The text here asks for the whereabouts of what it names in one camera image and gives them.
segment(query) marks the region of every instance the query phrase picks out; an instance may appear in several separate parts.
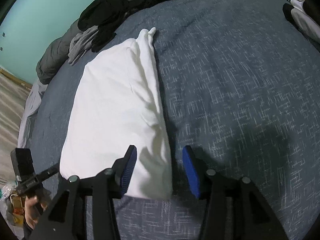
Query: teal wall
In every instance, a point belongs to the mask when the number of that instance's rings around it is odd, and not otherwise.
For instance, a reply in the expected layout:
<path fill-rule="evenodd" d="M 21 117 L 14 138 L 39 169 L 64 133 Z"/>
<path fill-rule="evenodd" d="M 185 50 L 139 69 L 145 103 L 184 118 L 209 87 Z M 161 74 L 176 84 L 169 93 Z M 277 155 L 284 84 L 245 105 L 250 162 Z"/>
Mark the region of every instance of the teal wall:
<path fill-rule="evenodd" d="M 17 0 L 0 26 L 0 65 L 29 83 L 48 45 L 93 0 Z"/>

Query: bed sheet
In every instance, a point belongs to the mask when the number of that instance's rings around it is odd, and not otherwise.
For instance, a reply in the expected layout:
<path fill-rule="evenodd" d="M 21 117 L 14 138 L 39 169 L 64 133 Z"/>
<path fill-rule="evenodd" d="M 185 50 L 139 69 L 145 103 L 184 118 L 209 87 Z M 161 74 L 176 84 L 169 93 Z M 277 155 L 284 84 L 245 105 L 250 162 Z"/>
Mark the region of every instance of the bed sheet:
<path fill-rule="evenodd" d="M 110 48 L 155 26 L 172 153 L 173 197 L 115 201 L 122 239 L 197 239 L 205 203 L 188 190 L 182 148 L 211 168 L 253 179 L 290 239 L 319 214 L 320 54 L 284 18 L 284 0 L 174 0 L 130 16 Z M 43 96 L 31 141 L 36 171 L 59 161 L 88 52 Z M 53 193 L 57 178 L 44 183 Z M 87 232 L 92 237 L 91 199 Z"/>

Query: person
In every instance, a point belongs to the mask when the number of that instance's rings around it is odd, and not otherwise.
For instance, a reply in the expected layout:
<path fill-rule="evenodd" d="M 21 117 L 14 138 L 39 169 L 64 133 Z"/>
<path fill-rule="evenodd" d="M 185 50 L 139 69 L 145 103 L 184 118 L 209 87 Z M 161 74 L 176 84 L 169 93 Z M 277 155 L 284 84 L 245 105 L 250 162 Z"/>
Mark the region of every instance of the person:
<path fill-rule="evenodd" d="M 39 202 L 39 197 L 34 196 L 31 198 L 26 197 L 26 201 L 24 203 L 25 208 L 25 216 L 23 221 L 23 233 L 24 238 L 22 240 L 28 240 L 32 230 L 35 229 L 35 226 L 38 223 L 40 213 L 36 209 L 36 204 Z M 48 206 L 48 202 L 46 198 L 42 197 L 40 201 L 41 207 L 45 210 Z"/>

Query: human hand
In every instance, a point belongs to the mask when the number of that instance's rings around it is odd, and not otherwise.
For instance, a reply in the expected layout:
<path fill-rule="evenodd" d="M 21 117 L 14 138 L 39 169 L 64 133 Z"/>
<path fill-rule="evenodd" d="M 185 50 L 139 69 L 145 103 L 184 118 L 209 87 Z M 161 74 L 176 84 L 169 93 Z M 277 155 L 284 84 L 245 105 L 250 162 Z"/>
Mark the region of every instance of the human hand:
<path fill-rule="evenodd" d="M 39 198 L 37 196 L 34 196 L 32 198 L 26 197 L 26 201 L 24 203 L 26 223 L 32 229 L 35 229 L 35 226 L 38 223 L 38 219 L 40 217 L 40 213 L 35 207 L 38 202 Z M 47 208 L 47 203 L 40 202 L 40 204 L 43 210 Z"/>

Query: bed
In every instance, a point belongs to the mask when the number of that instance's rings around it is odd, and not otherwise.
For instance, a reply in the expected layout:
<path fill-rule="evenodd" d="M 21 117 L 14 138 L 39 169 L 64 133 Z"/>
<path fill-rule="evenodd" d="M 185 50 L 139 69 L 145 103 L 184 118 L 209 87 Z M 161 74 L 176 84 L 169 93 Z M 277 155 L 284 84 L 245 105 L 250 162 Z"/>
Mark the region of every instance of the bed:
<path fill-rule="evenodd" d="M 131 15 L 104 47 L 155 26 L 160 93 L 172 155 L 170 201 L 115 201 L 122 239 L 197 239 L 205 202 L 188 189 L 182 148 L 211 168 L 249 176 L 289 239 L 320 213 L 320 54 L 282 12 L 284 0 L 173 0 Z M 36 172 L 60 159 L 87 52 L 66 61 L 37 112 L 30 148 Z M 44 186 L 54 195 L 58 179 Z M 87 234 L 92 236 L 91 199 Z"/>

